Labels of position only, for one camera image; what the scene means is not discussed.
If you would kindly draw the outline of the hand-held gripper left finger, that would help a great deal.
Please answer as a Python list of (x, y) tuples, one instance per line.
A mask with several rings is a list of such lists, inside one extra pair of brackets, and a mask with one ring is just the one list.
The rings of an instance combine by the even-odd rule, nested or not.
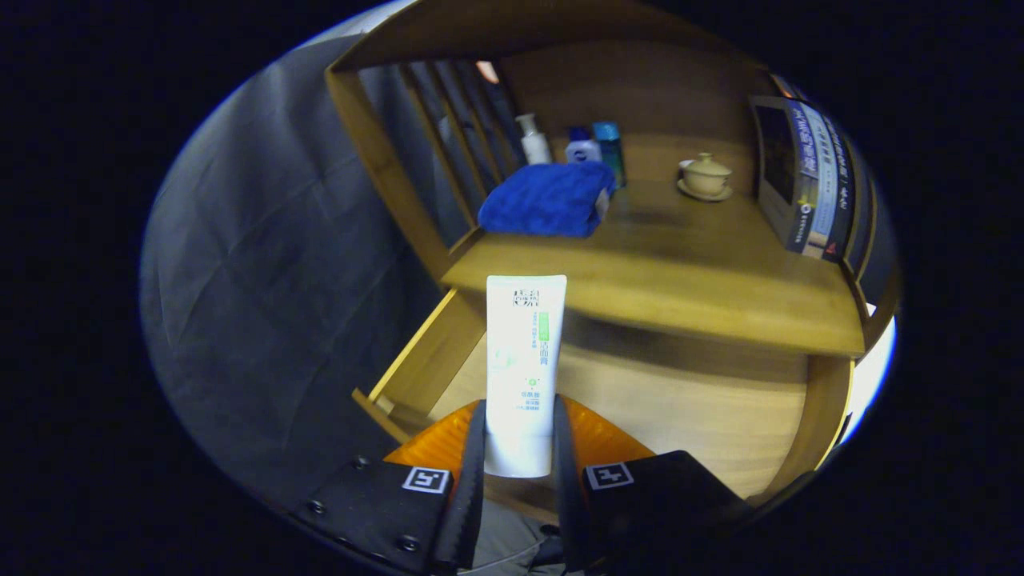
[(290, 517), (378, 575), (471, 568), (482, 525), (486, 401), (469, 402), (387, 456), (330, 475)]

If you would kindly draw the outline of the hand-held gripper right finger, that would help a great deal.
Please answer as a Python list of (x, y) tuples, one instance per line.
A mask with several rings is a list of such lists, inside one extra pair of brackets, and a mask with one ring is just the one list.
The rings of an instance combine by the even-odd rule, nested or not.
[(573, 398), (554, 400), (553, 471), (570, 571), (666, 568), (727, 539), (754, 508), (684, 450), (658, 454)]

